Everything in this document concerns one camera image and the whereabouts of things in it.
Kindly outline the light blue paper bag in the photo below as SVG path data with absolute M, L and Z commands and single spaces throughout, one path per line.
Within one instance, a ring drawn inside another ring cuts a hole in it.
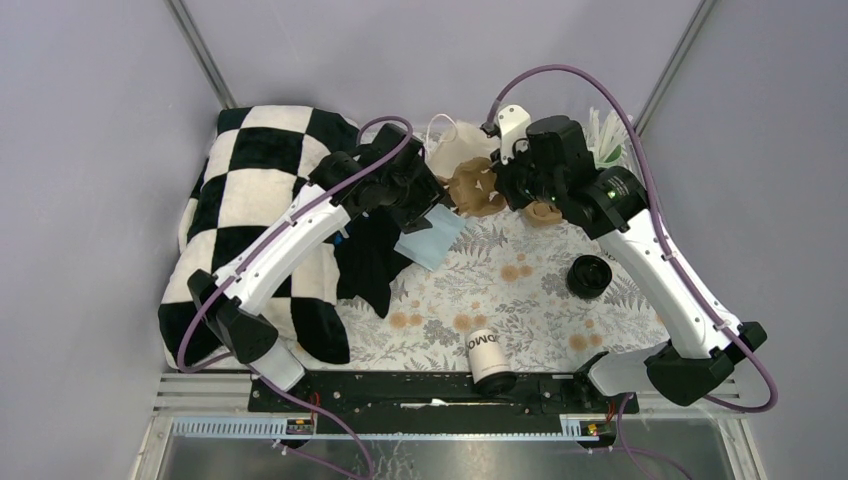
M 476 157 L 490 160 L 490 154 L 499 148 L 498 138 L 488 137 L 470 123 L 455 120 L 444 113 L 434 118 L 444 118 L 450 123 L 439 136 L 437 146 L 425 148 L 425 162 L 439 181 L 441 178 L 450 178 L 455 168 L 465 161 Z M 395 250 L 412 262 L 434 271 L 445 260 L 450 247 L 465 228 L 468 217 L 458 215 L 450 202 L 434 207 L 426 218 L 432 222 L 433 227 L 402 234 Z

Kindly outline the white paper coffee cup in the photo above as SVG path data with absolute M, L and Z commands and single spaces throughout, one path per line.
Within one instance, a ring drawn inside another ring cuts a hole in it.
M 495 374 L 511 371 L 511 365 L 500 343 L 500 336 L 489 328 L 466 335 L 465 346 L 472 378 L 479 382 Z

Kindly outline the brown cardboard cup carrier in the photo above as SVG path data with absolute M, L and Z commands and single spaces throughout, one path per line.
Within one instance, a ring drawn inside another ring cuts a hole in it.
M 506 208 L 505 197 L 495 189 L 497 175 L 488 158 L 476 157 L 459 164 L 450 178 L 441 178 L 456 213 L 485 217 Z

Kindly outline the black plastic cup lid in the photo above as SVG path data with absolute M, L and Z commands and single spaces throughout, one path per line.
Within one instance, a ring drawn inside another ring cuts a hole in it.
M 517 374 L 512 371 L 493 373 L 476 380 L 473 384 L 473 390 L 482 397 L 496 397 L 511 392 L 517 383 L 517 379 Z

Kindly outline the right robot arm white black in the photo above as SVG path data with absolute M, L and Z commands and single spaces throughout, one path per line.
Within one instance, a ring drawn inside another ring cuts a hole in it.
M 637 177 L 620 166 L 600 169 L 586 154 L 542 162 L 526 155 L 503 161 L 498 152 L 491 157 L 495 189 L 511 209 L 534 200 L 555 206 L 624 268 L 668 332 L 657 346 L 593 357 L 573 386 L 577 405 L 597 412 L 613 396 L 648 388 L 680 406 L 716 402 L 714 391 L 767 334 L 757 322 L 740 321 L 709 292 L 675 250 Z

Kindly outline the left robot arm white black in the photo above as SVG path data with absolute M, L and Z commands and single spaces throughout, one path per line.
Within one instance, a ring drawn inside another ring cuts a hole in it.
M 185 351 L 205 324 L 230 356 L 272 388 L 288 411 L 309 401 L 306 369 L 262 312 L 272 294 L 325 240 L 374 210 L 393 214 L 398 228 L 429 228 L 426 214 L 444 192 L 424 160 L 425 147 L 409 121 L 375 119 L 380 129 L 367 144 L 335 151 L 308 174 L 289 208 L 252 244 L 213 273 L 195 271 L 187 285 L 196 313 L 178 348 L 177 364 L 189 373 Z

